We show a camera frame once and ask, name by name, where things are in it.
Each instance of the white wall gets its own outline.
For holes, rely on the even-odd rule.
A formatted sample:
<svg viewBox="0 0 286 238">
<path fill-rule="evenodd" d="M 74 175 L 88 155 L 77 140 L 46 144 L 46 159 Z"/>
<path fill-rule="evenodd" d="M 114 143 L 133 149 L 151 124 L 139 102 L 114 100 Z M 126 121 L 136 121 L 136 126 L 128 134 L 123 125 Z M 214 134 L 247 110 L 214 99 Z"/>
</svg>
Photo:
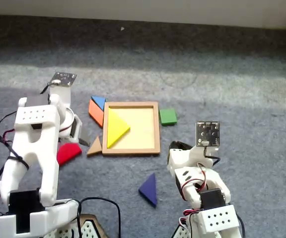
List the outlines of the white wall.
<svg viewBox="0 0 286 238">
<path fill-rule="evenodd" d="M 0 0 L 0 14 L 286 28 L 286 0 Z"/>
</svg>

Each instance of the carpet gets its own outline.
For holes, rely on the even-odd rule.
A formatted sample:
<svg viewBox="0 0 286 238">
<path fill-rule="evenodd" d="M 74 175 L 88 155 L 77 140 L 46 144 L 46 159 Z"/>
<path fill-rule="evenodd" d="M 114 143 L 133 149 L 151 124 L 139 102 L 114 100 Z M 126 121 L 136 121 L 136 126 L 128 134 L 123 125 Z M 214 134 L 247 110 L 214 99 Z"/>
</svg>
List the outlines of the carpet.
<svg viewBox="0 0 286 238">
<path fill-rule="evenodd" d="M 195 144 L 197 120 L 220 121 L 221 162 L 248 238 L 286 238 L 286 31 L 147 22 L 0 16 L 0 117 L 20 97 L 38 94 L 55 71 L 72 72 L 71 108 L 89 129 L 92 95 L 108 101 L 158 101 L 178 123 L 161 126 L 161 153 L 87 158 L 60 168 L 58 198 L 103 196 L 121 207 L 122 237 L 169 238 L 189 208 L 166 169 L 173 140 Z M 8 118 L 0 133 L 12 128 Z M 7 157 L 0 144 L 0 167 Z M 138 188 L 156 175 L 158 205 Z M 41 181 L 36 165 L 21 189 Z M 83 205 L 109 237 L 117 211 L 104 201 Z"/>
</svg>

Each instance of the wooden puzzle frame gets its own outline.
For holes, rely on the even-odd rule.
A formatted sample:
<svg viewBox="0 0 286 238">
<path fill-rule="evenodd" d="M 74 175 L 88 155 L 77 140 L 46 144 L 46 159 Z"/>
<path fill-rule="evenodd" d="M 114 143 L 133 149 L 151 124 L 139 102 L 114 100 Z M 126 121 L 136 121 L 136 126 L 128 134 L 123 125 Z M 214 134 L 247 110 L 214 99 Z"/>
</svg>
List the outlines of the wooden puzzle frame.
<svg viewBox="0 0 286 238">
<path fill-rule="evenodd" d="M 111 109 L 153 109 L 153 124 L 154 124 L 154 148 L 148 149 L 114 149 L 107 148 L 108 140 L 108 117 L 109 108 Z M 159 120 L 158 120 L 158 102 L 106 102 L 104 106 L 103 119 L 103 140 L 102 154 L 159 154 L 160 153 L 160 138 L 159 138 Z"/>
</svg>

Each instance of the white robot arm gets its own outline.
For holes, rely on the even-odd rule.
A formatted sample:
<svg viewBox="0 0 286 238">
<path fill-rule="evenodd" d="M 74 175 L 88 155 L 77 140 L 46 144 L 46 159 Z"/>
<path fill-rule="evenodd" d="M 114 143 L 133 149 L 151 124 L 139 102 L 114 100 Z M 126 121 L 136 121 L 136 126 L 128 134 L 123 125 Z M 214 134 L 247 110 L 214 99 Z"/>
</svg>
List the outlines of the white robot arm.
<svg viewBox="0 0 286 238">
<path fill-rule="evenodd" d="M 219 123 L 196 123 L 196 146 L 170 148 L 168 169 L 192 210 L 186 214 L 189 238 L 241 238 L 230 191 L 212 170 L 219 146 Z"/>
<path fill-rule="evenodd" d="M 75 77 L 57 72 L 48 84 L 48 97 L 25 97 L 18 102 L 12 148 L 23 162 L 12 159 L 11 153 L 4 166 L 0 197 L 9 212 L 0 216 L 0 238 L 42 237 L 77 216 L 76 201 L 56 200 L 58 140 L 85 140 L 82 122 L 70 109 Z M 27 169 L 36 162 L 43 172 L 40 189 L 17 192 Z"/>
</svg>

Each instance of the green square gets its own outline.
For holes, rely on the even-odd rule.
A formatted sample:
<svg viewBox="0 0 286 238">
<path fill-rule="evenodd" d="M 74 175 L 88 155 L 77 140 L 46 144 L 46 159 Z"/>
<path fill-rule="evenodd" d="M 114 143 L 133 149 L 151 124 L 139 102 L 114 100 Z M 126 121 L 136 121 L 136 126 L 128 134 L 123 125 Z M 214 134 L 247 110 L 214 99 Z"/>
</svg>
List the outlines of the green square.
<svg viewBox="0 0 286 238">
<path fill-rule="evenodd" d="M 159 110 L 162 125 L 174 125 L 177 123 L 176 113 L 173 108 Z"/>
</svg>

